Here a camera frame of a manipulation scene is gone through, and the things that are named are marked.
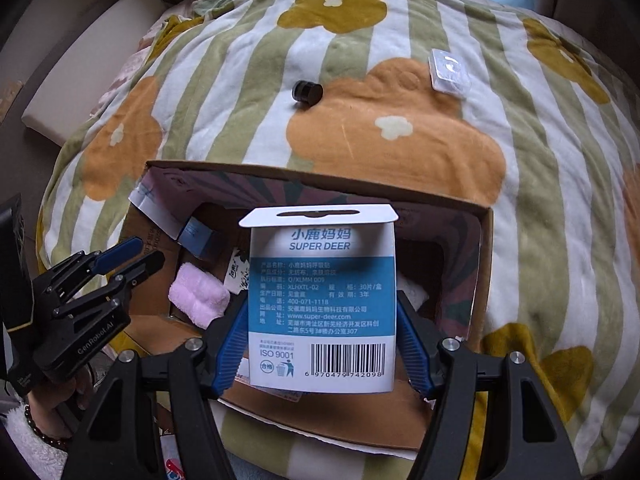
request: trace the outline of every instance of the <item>person's hand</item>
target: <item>person's hand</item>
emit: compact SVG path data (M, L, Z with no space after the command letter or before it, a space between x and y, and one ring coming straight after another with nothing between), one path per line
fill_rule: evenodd
M49 438L69 438L71 431L62 421L55 407L78 392L78 407L86 410L94 394L89 368L83 366L71 380L63 384L49 381L38 384L27 394L31 416L38 429Z

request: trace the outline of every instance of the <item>product package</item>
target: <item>product package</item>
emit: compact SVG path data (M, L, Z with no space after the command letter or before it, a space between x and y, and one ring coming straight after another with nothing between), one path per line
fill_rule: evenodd
M434 48L429 55L431 85L436 92L466 99L471 90L471 79L465 64L446 50Z
M258 208L249 273L251 384L393 389L396 262L389 204Z

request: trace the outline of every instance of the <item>clear plastic packet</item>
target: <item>clear plastic packet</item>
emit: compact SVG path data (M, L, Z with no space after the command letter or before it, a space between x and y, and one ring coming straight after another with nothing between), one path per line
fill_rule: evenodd
M471 79L460 58L446 50L434 48L429 55L431 85L436 92L465 99L471 90Z

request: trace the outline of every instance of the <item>pink cloth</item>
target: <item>pink cloth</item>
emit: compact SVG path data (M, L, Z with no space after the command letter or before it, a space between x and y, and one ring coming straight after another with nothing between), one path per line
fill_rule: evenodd
M219 279L188 262L180 266L169 288L169 301L200 328L224 316L230 298L231 294Z

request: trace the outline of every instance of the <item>blue label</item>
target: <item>blue label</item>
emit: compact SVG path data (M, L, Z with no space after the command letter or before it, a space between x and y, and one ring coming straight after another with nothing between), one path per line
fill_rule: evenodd
M251 258L249 331L383 336L396 328L392 256Z

